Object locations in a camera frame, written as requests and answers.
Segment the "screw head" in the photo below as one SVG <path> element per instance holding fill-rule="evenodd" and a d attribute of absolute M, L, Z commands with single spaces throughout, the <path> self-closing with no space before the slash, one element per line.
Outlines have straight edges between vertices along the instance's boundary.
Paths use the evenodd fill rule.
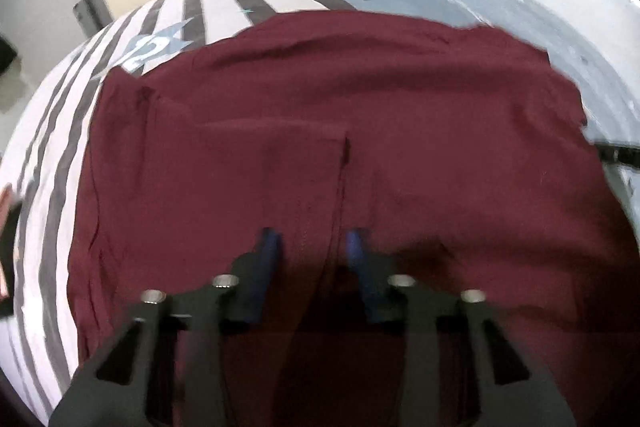
<path fill-rule="evenodd" d="M 232 288 L 233 286 L 237 286 L 239 282 L 240 280 L 235 275 L 224 273 L 213 277 L 211 284 L 216 288 Z"/>
<path fill-rule="evenodd" d="M 387 282 L 395 288 L 409 288 L 415 285 L 415 279 L 413 277 L 403 274 L 392 275 Z"/>
<path fill-rule="evenodd" d="M 469 304 L 486 301 L 486 295 L 482 290 L 465 290 L 460 294 L 460 296 L 463 301 L 468 302 Z"/>
<path fill-rule="evenodd" d="M 145 290 L 140 299 L 147 304 L 159 304 L 166 299 L 166 293 L 160 290 Z"/>

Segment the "maroon shirt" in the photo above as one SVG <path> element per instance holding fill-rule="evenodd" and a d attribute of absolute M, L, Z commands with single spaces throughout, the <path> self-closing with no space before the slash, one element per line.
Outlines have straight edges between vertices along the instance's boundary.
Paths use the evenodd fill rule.
<path fill-rule="evenodd" d="M 239 424 L 386 426 L 402 342 L 366 327 L 344 267 L 365 227 L 432 287 L 484 290 L 584 425 L 639 345 L 640 263 L 583 124 L 545 52 L 383 14 L 276 16 L 113 70 L 69 260 L 81 358 L 142 291 L 195 289 L 275 227 L 264 324 L 224 350 Z"/>

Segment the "burgundy fabric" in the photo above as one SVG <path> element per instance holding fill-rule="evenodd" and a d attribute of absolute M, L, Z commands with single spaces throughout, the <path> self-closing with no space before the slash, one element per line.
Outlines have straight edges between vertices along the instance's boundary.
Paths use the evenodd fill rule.
<path fill-rule="evenodd" d="M 241 426 L 386 426 L 401 341 L 366 327 L 344 232 L 435 288 L 480 288 L 580 425 L 638 343 L 638 248 L 582 137 L 576 87 L 489 27 L 274 17 L 107 77 L 68 296 L 81 358 L 147 288 L 194 289 L 284 233 L 264 324 L 225 345 Z"/>

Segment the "bed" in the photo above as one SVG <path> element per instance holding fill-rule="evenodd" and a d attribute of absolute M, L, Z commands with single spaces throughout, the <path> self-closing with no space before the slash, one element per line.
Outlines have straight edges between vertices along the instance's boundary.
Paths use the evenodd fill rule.
<path fill-rule="evenodd" d="M 532 0 L 152 0 L 73 50 L 42 81 L 0 166 L 24 200 L 15 262 L 15 316 L 0 322 L 0 368 L 43 423 L 78 367 L 76 327 L 66 299 L 79 173 L 92 110 L 107 71 L 145 74 L 176 55 L 231 38 L 276 13 L 356 9 L 422 17 L 451 26 L 487 24 L 544 48 L 580 89 L 589 138 L 640 136 L 636 102 L 613 68 L 568 24 Z M 607 176 L 636 231 L 638 179 Z"/>

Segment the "striped bedsheet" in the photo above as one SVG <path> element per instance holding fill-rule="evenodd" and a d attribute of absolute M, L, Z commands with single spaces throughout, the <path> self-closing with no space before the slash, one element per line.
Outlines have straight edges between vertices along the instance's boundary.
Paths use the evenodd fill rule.
<path fill-rule="evenodd" d="M 44 423 L 78 367 L 67 260 L 82 156 L 106 72 L 121 64 L 143 74 L 277 13 L 325 9 L 353 8 L 344 0 L 152 0 L 74 50 L 44 79 L 0 166 L 0 182 L 13 184 L 24 200 L 16 237 L 15 317 L 0 326 L 0 365 Z M 145 53 L 132 54 L 132 42 L 142 42 L 133 50 Z"/>

